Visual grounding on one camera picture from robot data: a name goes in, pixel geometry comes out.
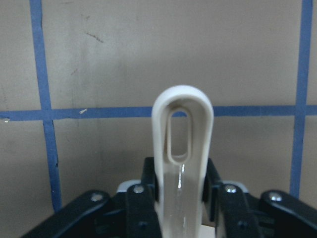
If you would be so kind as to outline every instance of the beige wall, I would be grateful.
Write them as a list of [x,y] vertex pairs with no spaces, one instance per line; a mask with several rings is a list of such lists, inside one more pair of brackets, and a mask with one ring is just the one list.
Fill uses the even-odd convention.
[[[295,104],[300,0],[42,4],[53,109],[152,106],[177,84],[200,88],[214,106]],[[2,0],[0,22],[0,111],[39,110],[29,2]],[[317,208],[316,125],[307,117],[300,198]],[[293,126],[293,116],[218,117],[210,156],[223,179],[255,196],[288,191]],[[63,205],[92,188],[113,195],[153,155],[150,118],[59,119],[54,128]],[[38,120],[2,120],[0,131],[0,237],[14,238],[53,213],[45,137]]]

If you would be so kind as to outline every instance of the blue tape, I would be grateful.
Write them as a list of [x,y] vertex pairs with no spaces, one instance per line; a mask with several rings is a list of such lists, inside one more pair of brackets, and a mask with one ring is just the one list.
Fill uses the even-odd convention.
[[46,57],[45,57],[45,46],[44,46],[44,36],[42,30],[42,2],[41,0],[30,0],[30,10],[31,10],[31,23],[32,23],[32,34],[33,34],[33,45],[34,45],[34,55],[35,55],[35,64],[36,72],[38,78],[38,87],[41,103],[41,112],[36,111],[33,117],[24,112],[11,113],[8,115],[10,120],[20,119],[22,116],[29,119],[37,119],[41,117],[43,119],[46,150],[48,157],[49,165],[49,176],[51,183],[51,196],[53,209],[58,211],[61,209],[61,192],[60,192],[60,181],[59,181],[59,172],[58,172],[58,158],[57,158],[57,148],[56,148],[56,139],[54,132],[54,125],[52,120],[46,120],[51,118],[51,98],[50,98],[50,89],[48,81],[48,73],[46,66]]
[[317,105],[307,105],[306,106],[306,115],[307,116],[316,116],[317,115]]
[[[311,115],[317,115],[317,106],[310,106]],[[295,106],[230,106],[213,107],[215,117],[264,117],[293,116]],[[55,109],[33,111],[0,112],[0,118],[10,118],[11,121],[23,120],[58,120],[58,119],[96,119],[96,118],[149,118],[152,107],[126,108],[88,108],[85,109]]]
[[46,67],[44,36],[42,30],[42,3],[41,0],[30,0],[33,45],[35,54],[36,72],[38,77],[41,109],[50,110],[51,99]]
[[309,56],[311,45],[313,1],[302,1],[301,33],[298,58],[297,92],[295,105],[293,154],[291,165],[290,194],[299,198],[305,134],[306,99],[308,86]]
[[215,117],[293,116],[294,106],[230,106],[214,107]]
[[51,197],[54,211],[59,211],[62,208],[60,180],[58,171],[58,157],[54,124],[52,120],[44,120],[44,135],[46,143],[46,151],[48,155],[49,175],[51,184]]

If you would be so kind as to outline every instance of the blue tape line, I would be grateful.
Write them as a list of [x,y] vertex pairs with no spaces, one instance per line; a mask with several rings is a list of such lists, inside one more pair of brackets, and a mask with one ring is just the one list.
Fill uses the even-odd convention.
[[62,208],[60,180],[58,171],[58,157],[54,124],[52,120],[44,120],[44,135],[46,143],[46,151],[48,155],[49,175],[51,184],[51,197],[54,211],[59,211]]
[[230,106],[214,107],[215,117],[293,116],[294,106]]
[[306,115],[307,116],[316,116],[317,115],[317,105],[307,105],[306,106]]
[[43,126],[44,126],[45,142],[46,142],[47,157],[48,157],[52,204],[53,204],[53,209],[55,211],[58,211],[61,209],[62,205],[61,205],[61,192],[60,192],[60,181],[59,181],[59,172],[58,172],[56,139],[55,139],[53,121],[46,120],[47,117],[50,117],[52,106],[51,106],[50,89],[49,89],[48,73],[47,73],[47,66],[46,66],[44,36],[43,36],[43,30],[42,30],[42,2],[41,0],[30,0],[30,10],[31,10],[31,23],[32,23],[35,64],[36,64],[36,72],[37,72],[37,78],[38,78],[38,87],[39,87],[39,95],[40,95],[40,103],[41,103],[41,113],[37,111],[34,117],[30,117],[29,114],[28,116],[29,118],[32,118],[32,119],[34,119],[35,116],[41,116],[42,119],[44,120]]
[[290,178],[290,194],[296,198],[299,198],[301,184],[312,15],[313,1],[303,0],[298,58],[293,154]]
[[46,67],[44,36],[42,30],[42,3],[41,0],[30,0],[33,45],[35,54],[36,72],[38,77],[41,109],[50,110],[51,99]]
[[[317,106],[310,106],[311,115],[317,115]],[[58,119],[97,119],[97,118],[149,118],[152,107],[126,108],[88,108],[80,114],[81,109],[55,109],[33,111],[0,112],[0,118],[10,118],[11,121],[24,120],[58,120]],[[295,106],[230,106],[213,107],[215,117],[264,117],[293,116]]]

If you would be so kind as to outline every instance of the wall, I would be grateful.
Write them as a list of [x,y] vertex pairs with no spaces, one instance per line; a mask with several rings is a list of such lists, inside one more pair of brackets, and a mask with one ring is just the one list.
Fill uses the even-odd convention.
[[210,156],[223,179],[317,208],[311,10],[309,0],[1,1],[0,237],[86,190],[113,195],[140,178],[151,106],[177,84],[214,106]]

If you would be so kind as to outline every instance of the black plastic part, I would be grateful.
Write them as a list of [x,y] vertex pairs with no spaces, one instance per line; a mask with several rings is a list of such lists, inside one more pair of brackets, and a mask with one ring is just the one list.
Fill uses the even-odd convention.
[[203,201],[211,222],[214,222],[215,220],[215,201],[217,198],[217,191],[221,185],[222,180],[213,165],[212,160],[209,158],[203,190]]
[[245,194],[239,187],[227,192],[226,184],[219,187],[216,200],[216,237],[263,238],[258,220],[249,209]]
[[[98,201],[93,201],[92,197],[96,194],[102,197]],[[113,204],[107,193],[91,190],[79,196],[22,238],[94,237],[94,216],[112,208]]]
[[141,183],[149,186],[156,201],[159,200],[159,187],[154,169],[154,157],[147,157],[144,160]]
[[[272,201],[270,194],[281,196],[280,201]],[[317,237],[317,212],[286,192],[271,190],[264,192],[259,201],[259,209],[274,217],[275,238]]]
[[95,219],[96,237],[126,237],[125,193],[117,193],[112,199],[114,208]]
[[274,230],[274,223],[275,220],[269,214],[264,211],[259,210],[259,199],[253,197],[249,193],[244,193],[245,198],[248,201],[249,210],[252,214],[257,217],[258,226],[266,238],[274,237],[275,230]]
[[[134,188],[143,191],[135,192]],[[126,192],[127,238],[161,238],[159,219],[154,209],[152,189],[146,184],[131,186]]]

